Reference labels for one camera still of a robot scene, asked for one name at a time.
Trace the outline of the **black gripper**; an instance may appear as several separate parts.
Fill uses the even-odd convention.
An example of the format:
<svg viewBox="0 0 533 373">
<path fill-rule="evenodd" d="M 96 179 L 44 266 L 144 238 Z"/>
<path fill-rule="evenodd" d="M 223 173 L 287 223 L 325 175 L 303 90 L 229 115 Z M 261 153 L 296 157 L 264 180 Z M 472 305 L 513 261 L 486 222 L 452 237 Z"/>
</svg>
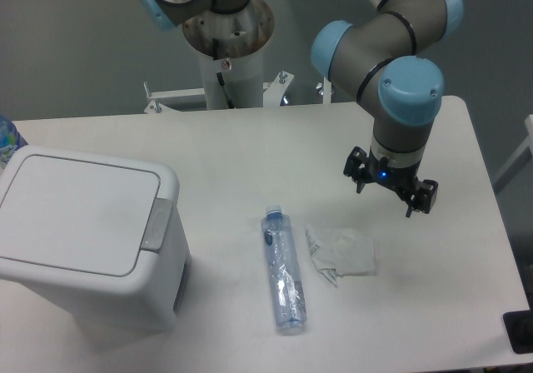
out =
<svg viewBox="0 0 533 373">
<path fill-rule="evenodd" d="M 438 182 L 418 180 L 421 149 L 398 153 L 373 147 L 369 156 L 360 147 L 354 147 L 346 159 L 343 174 L 356 183 L 361 193 L 368 183 L 376 183 L 395 192 L 407 204 L 406 218 L 413 212 L 429 214 L 436 202 Z"/>
</svg>

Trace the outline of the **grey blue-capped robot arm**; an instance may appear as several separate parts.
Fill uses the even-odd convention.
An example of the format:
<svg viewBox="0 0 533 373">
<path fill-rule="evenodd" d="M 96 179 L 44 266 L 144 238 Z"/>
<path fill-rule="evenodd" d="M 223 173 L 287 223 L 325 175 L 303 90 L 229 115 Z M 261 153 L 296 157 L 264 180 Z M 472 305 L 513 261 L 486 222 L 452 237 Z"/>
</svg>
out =
<svg viewBox="0 0 533 373">
<path fill-rule="evenodd" d="M 259 107 L 262 69 L 242 64 L 271 39 L 274 19 L 262 0 L 140 0 L 163 30 L 181 27 L 205 61 L 203 86 L 211 109 Z M 385 187 L 409 212 L 429 213 L 438 185 L 418 168 L 441 109 L 444 78 L 418 52 L 450 35 L 462 0 L 370 0 L 377 15 L 356 27 L 328 23 L 311 46 L 313 67 L 374 120 L 368 151 L 355 148 L 344 174 L 358 189 Z"/>
</svg>

